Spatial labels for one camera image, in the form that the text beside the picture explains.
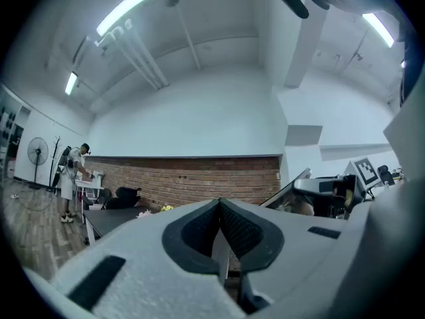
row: desk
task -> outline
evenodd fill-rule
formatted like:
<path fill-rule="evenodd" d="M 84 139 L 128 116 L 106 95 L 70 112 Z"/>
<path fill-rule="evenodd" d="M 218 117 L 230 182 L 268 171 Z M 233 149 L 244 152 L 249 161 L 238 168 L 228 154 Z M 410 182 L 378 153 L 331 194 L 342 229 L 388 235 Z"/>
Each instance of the desk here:
<path fill-rule="evenodd" d="M 79 179 L 75 180 L 75 185 L 77 186 L 77 190 L 76 190 L 76 195 L 75 195 L 75 210 L 77 210 L 77 198 L 78 198 L 78 188 L 81 188 L 81 195 L 84 195 L 84 191 L 86 190 L 86 188 L 90 188 L 90 189 L 97 189 L 98 190 L 98 196 L 99 196 L 99 190 L 103 190 L 103 187 L 100 187 L 99 185 L 96 185 L 95 183 L 93 183 L 93 181 L 89 182 L 89 181 L 81 181 Z M 81 216 L 82 216 L 82 222 L 84 223 L 84 202 L 81 199 Z"/>
<path fill-rule="evenodd" d="M 159 212 L 159 210 L 144 206 L 125 209 L 86 210 L 83 217 L 86 218 L 87 235 L 90 244 L 93 245 L 95 242 L 94 231 L 103 237 L 123 223 L 135 219 L 142 211 L 147 210 L 152 213 Z"/>

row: black chair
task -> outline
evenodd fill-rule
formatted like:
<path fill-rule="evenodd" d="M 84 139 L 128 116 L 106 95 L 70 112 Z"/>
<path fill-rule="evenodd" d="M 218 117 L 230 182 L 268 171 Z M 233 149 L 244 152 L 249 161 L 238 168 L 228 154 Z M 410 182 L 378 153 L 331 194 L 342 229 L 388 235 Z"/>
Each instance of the black chair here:
<path fill-rule="evenodd" d="M 382 165 L 378 168 L 378 173 L 381 177 L 382 182 L 388 182 L 389 185 L 394 185 L 395 182 L 392 178 L 391 172 L 388 171 L 388 167 L 386 165 Z"/>
<path fill-rule="evenodd" d="M 117 197 L 111 198 L 106 204 L 105 209 L 124 209 L 134 207 L 140 200 L 140 196 L 137 196 L 137 192 L 141 188 L 132 189 L 128 187 L 119 187 L 115 194 Z"/>
<path fill-rule="evenodd" d="M 105 209 L 106 204 L 111 199 L 111 196 L 112 196 L 112 192 L 108 188 L 99 190 L 99 195 L 98 195 L 98 198 L 95 200 L 95 202 L 89 200 L 87 196 L 82 195 L 81 198 L 83 200 L 83 208 L 84 210 L 89 210 L 89 206 L 93 204 L 97 204 L 97 205 L 103 205 L 102 209 Z"/>

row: person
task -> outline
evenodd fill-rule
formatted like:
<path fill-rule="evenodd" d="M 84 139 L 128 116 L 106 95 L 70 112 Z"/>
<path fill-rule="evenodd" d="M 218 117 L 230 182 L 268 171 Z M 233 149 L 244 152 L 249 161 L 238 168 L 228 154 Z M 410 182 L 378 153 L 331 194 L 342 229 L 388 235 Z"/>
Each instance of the person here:
<path fill-rule="evenodd" d="M 69 211 L 69 201 L 72 200 L 72 190 L 74 189 L 74 181 L 77 171 L 83 176 L 93 178 L 81 164 L 81 155 L 85 155 L 90 150 L 90 146 L 84 143 L 81 148 L 73 148 L 69 151 L 67 162 L 60 175 L 60 196 L 63 198 L 64 211 L 60 218 L 62 223 L 71 223 L 74 220 L 71 218 L 75 214 Z"/>

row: fluorescent light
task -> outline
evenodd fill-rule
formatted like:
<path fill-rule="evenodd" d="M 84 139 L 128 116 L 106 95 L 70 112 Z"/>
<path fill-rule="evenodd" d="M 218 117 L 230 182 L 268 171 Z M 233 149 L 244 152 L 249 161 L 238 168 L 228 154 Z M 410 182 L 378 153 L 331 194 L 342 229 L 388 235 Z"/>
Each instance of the fluorescent light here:
<path fill-rule="evenodd" d="M 99 26 L 96 28 L 98 34 L 103 37 L 106 31 L 117 22 L 117 20 L 126 14 L 130 9 L 140 4 L 143 0 L 123 0 L 111 13 L 106 15 Z"/>
<path fill-rule="evenodd" d="M 385 40 L 389 47 L 394 44 L 394 39 L 392 38 L 391 34 L 388 32 L 385 26 L 381 23 L 381 20 L 379 20 L 375 14 L 363 14 L 363 18 L 365 18 L 368 23 L 370 23 L 373 28 L 378 31 L 379 35 Z"/>
<path fill-rule="evenodd" d="M 68 84 L 66 85 L 66 88 L 65 88 L 65 93 L 67 95 L 71 94 L 76 81 L 77 81 L 77 75 L 71 72 L 71 75 L 69 76 L 69 79 L 68 79 Z"/>

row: fan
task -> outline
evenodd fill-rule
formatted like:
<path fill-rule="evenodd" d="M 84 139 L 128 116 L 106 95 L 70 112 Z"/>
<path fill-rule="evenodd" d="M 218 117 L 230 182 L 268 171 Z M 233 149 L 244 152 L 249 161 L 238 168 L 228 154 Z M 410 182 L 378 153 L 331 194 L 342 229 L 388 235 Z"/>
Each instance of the fan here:
<path fill-rule="evenodd" d="M 35 164 L 34 183 L 30 183 L 32 189 L 40 189 L 35 183 L 37 177 L 37 166 L 42 165 L 48 156 L 48 146 L 44 139 L 40 137 L 33 138 L 28 145 L 28 158 L 32 164 Z"/>

